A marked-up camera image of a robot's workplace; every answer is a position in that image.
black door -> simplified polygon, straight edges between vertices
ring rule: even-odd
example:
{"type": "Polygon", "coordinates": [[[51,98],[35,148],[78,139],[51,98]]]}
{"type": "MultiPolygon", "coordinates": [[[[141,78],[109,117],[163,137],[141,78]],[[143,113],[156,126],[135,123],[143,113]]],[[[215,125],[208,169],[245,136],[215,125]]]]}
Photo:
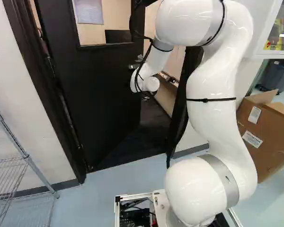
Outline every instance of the black door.
{"type": "MultiPolygon", "coordinates": [[[[80,45],[71,0],[35,3],[74,128],[88,165],[96,166],[139,123],[141,102],[130,91],[128,65],[143,52],[143,40],[80,45]]],[[[144,33],[144,9],[137,16],[136,30],[144,33]]]]}

door window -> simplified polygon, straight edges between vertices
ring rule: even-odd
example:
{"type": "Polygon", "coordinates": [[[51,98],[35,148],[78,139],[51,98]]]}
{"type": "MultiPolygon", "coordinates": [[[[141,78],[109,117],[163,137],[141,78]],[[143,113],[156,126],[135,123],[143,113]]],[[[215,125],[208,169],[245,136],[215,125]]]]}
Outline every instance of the door window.
{"type": "Polygon", "coordinates": [[[132,0],[73,0],[81,45],[130,43],[132,0]]]}

metal shelving rack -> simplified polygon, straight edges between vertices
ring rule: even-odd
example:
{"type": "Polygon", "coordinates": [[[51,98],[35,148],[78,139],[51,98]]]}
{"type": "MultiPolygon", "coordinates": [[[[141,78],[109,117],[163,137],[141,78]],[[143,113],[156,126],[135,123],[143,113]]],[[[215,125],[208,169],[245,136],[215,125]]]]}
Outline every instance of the metal shelving rack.
{"type": "Polygon", "coordinates": [[[0,125],[17,151],[18,157],[0,159],[0,227],[48,227],[53,204],[59,194],[24,150],[0,114],[0,125]],[[31,167],[49,192],[14,199],[26,169],[31,167]]]}

paper sign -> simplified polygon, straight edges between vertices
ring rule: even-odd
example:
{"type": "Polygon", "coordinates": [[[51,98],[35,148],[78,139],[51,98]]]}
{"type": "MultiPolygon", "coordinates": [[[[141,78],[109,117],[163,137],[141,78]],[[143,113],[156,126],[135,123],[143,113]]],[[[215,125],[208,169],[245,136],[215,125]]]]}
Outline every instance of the paper sign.
{"type": "Polygon", "coordinates": [[[249,114],[248,121],[257,124],[261,111],[262,111],[261,109],[254,106],[249,114]]]}
{"type": "Polygon", "coordinates": [[[263,141],[261,139],[259,139],[258,137],[256,137],[255,135],[253,135],[251,132],[246,131],[244,133],[244,135],[242,136],[242,138],[249,144],[251,144],[252,146],[254,146],[255,148],[259,148],[261,146],[261,144],[263,143],[263,141]]]}

trash can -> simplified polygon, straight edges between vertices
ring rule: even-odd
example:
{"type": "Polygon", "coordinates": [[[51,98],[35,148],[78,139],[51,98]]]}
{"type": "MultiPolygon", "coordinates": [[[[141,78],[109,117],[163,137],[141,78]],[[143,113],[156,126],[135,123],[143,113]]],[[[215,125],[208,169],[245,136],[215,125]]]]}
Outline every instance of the trash can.
{"type": "Polygon", "coordinates": [[[284,91],[284,60],[270,60],[266,72],[263,75],[261,84],[258,85],[260,90],[279,89],[279,93],[284,91]]]}

